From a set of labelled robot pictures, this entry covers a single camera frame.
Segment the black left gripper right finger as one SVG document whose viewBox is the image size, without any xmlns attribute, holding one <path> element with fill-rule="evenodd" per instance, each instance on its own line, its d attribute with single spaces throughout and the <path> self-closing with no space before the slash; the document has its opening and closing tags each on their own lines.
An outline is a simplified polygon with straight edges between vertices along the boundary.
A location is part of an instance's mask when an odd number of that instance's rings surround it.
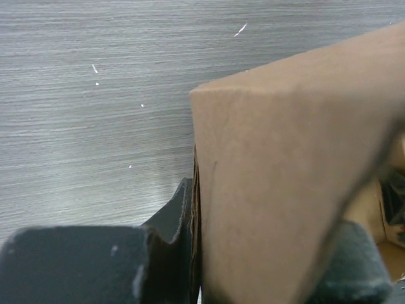
<svg viewBox="0 0 405 304">
<path fill-rule="evenodd" d="M 343 220 L 326 271 L 304 301 L 310 303 L 384 303 L 394 290 L 371 234 Z"/>
</svg>

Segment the spare cardboard blank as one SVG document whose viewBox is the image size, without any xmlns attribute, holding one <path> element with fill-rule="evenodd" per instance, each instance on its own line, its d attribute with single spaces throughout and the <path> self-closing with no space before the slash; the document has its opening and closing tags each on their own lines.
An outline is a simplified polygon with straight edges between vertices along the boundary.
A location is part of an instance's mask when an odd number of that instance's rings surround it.
<svg viewBox="0 0 405 304">
<path fill-rule="evenodd" d="M 378 180 L 402 160 L 404 24 L 190 93 L 204 303 L 303 303 L 342 219 L 383 234 Z"/>
</svg>

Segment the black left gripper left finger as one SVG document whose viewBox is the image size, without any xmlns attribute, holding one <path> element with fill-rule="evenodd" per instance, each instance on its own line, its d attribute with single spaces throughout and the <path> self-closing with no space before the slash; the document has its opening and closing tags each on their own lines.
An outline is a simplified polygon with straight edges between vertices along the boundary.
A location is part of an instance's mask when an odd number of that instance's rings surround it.
<svg viewBox="0 0 405 304">
<path fill-rule="evenodd" d="M 138 226 L 28 227 L 1 248 L 2 303 L 196 303 L 192 180 Z"/>
</svg>

